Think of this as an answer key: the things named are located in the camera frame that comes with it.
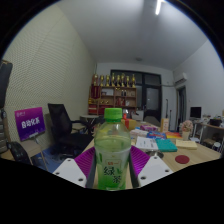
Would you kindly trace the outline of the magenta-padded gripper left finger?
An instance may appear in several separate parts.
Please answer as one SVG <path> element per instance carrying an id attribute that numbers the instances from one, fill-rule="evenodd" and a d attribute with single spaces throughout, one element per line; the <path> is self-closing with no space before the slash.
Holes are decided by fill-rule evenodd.
<path id="1" fill-rule="evenodd" d="M 75 159 L 65 159 L 53 174 L 78 186 L 94 188 L 96 185 L 95 148 L 87 149 Z"/>

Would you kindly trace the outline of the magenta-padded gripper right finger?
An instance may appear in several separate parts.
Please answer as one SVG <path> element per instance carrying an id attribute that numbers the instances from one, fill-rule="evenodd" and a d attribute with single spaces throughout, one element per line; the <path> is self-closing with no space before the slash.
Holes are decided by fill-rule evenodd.
<path id="1" fill-rule="evenodd" d="M 130 149 L 129 163 L 134 188 L 146 186 L 173 173 L 159 156 L 149 156 L 135 146 Z"/>

